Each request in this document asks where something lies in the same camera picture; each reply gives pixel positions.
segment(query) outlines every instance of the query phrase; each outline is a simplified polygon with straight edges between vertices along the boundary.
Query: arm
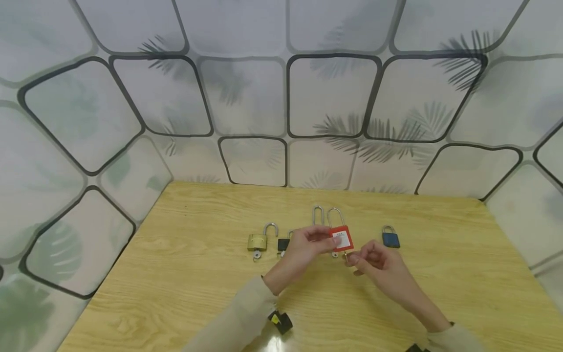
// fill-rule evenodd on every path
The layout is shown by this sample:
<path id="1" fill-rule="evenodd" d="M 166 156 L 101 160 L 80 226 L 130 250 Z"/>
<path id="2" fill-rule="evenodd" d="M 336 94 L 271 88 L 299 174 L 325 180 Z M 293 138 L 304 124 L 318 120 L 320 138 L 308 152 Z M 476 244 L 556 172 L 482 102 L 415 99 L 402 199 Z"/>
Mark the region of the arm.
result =
<path id="1" fill-rule="evenodd" d="M 371 240 L 348 255 L 346 266 L 365 274 L 390 299 L 413 314 L 426 328 L 431 352 L 484 352 L 484 347 L 463 327 L 452 324 L 426 296 L 397 251 Z"/>
<path id="2" fill-rule="evenodd" d="M 275 310 L 277 296 L 297 280 L 322 253 L 338 245 L 328 226 L 295 230 L 285 256 L 263 278 L 257 276 L 235 296 L 231 304 L 184 347 L 184 352 L 241 351 L 260 335 Z"/>

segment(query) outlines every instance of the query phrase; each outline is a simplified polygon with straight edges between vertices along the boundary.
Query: wall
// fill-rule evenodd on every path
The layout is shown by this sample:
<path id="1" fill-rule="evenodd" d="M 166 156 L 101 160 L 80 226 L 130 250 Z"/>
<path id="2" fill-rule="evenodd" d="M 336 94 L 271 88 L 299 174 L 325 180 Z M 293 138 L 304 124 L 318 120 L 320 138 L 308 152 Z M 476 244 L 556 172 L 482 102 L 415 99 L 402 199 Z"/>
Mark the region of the wall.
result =
<path id="1" fill-rule="evenodd" d="M 0 350 L 55 350 L 172 179 L 474 197 L 563 309 L 556 0 L 0 5 Z"/>

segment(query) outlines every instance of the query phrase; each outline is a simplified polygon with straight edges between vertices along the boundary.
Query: wooden table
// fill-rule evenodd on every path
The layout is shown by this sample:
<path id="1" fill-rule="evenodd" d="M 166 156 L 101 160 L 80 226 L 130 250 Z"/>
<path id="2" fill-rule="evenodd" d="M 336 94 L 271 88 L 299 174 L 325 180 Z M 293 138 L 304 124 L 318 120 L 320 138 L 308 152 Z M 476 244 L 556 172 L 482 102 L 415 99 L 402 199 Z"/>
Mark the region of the wooden table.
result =
<path id="1" fill-rule="evenodd" d="M 475 199 L 184 182 L 166 188 L 59 351 L 181 350 L 278 260 L 270 233 L 254 263 L 248 234 L 275 222 L 284 237 L 311 224 L 316 204 L 340 208 L 357 247 L 393 225 L 423 289 L 490 351 L 561 351 L 561 315 Z M 268 324 L 246 350 L 402 352 L 424 340 L 414 318 L 330 255 L 278 306 L 292 332 Z"/>

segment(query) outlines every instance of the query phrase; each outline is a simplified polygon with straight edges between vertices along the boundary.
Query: red padlock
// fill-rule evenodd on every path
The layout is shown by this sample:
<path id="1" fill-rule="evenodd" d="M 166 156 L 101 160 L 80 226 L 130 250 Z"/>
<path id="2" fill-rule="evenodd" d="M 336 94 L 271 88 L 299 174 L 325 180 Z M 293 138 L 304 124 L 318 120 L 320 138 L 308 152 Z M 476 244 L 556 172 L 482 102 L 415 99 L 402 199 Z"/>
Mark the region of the red padlock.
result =
<path id="1" fill-rule="evenodd" d="M 336 210 L 340 214 L 340 220 L 342 221 L 342 226 L 332 227 L 330 223 L 330 212 Z M 327 212 L 328 226 L 330 226 L 329 234 L 332 237 L 340 237 L 340 244 L 334 249 L 334 252 L 347 251 L 349 249 L 354 249 L 354 244 L 352 242 L 352 236 L 350 236 L 350 230 L 348 226 L 344 224 L 344 217 L 338 208 L 331 208 Z"/>

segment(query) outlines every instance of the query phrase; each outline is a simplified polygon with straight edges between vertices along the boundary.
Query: hand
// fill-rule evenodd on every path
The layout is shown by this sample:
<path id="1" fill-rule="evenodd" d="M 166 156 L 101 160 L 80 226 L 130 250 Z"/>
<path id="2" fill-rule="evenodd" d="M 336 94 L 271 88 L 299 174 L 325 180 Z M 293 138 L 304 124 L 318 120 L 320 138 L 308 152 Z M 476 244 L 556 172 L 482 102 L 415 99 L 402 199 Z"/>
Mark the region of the hand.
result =
<path id="1" fill-rule="evenodd" d="M 355 266 L 355 275 L 367 275 L 381 292 L 411 312 L 428 331 L 450 327 L 440 309 L 417 284 L 398 251 L 371 240 L 359 252 L 348 254 L 346 266 Z"/>
<path id="2" fill-rule="evenodd" d="M 315 257 L 332 252 L 340 238 L 332 238 L 328 226 L 313 225 L 293 231 L 285 255 L 266 275 L 264 283 L 274 295 L 297 280 Z"/>

